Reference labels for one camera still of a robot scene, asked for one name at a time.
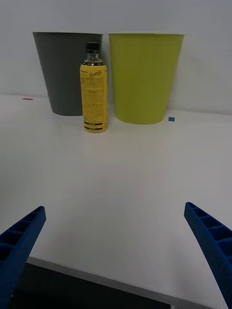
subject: yellow bottle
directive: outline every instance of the yellow bottle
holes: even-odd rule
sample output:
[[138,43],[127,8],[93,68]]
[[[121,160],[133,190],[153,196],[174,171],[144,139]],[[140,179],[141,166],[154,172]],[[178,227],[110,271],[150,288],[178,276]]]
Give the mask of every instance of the yellow bottle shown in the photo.
[[108,127],[107,68],[99,57],[99,43],[87,43],[86,53],[80,69],[84,128],[90,133],[101,133]]

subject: bottle cap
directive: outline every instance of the bottle cap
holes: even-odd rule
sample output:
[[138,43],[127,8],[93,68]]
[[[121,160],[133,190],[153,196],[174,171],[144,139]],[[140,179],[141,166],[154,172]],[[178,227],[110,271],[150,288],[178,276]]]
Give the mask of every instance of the bottle cap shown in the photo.
[[100,43],[98,42],[86,43],[86,53],[87,54],[99,54],[100,53]]

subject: white tabletop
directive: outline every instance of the white tabletop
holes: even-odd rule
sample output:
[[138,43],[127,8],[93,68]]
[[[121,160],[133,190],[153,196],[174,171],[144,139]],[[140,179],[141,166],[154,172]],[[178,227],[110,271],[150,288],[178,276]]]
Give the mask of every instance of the white tabletop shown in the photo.
[[168,110],[141,126],[110,112],[90,134],[47,99],[2,95],[0,170],[0,232],[45,206],[31,256],[226,308],[184,207],[232,228],[232,116]]

